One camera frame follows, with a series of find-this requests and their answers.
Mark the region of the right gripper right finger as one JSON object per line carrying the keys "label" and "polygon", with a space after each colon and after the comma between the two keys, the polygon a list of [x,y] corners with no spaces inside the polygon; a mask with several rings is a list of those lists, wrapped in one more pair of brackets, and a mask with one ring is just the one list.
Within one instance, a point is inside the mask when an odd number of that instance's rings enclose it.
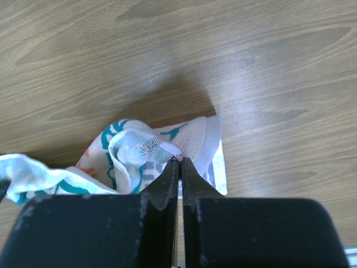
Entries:
{"label": "right gripper right finger", "polygon": [[327,210],[306,198],[227,198],[181,163],[187,267],[348,267]]}

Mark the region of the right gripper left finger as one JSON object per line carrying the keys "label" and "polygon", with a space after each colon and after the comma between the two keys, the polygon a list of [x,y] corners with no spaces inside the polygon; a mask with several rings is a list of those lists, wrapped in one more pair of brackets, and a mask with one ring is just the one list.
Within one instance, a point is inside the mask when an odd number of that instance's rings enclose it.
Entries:
{"label": "right gripper left finger", "polygon": [[39,195],[20,211],[2,267],[172,267],[179,162],[143,192]]}

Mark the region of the orange white lettered towel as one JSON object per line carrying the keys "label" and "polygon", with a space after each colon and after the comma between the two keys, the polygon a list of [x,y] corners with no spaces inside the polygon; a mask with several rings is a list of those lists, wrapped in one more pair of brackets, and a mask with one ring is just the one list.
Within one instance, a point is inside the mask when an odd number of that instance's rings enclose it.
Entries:
{"label": "orange white lettered towel", "polygon": [[137,194],[170,160],[189,158],[220,194],[228,191],[219,118],[198,117],[161,128],[136,119],[106,127],[75,166],[52,169],[24,154],[1,156],[6,197],[18,205],[41,194]]}

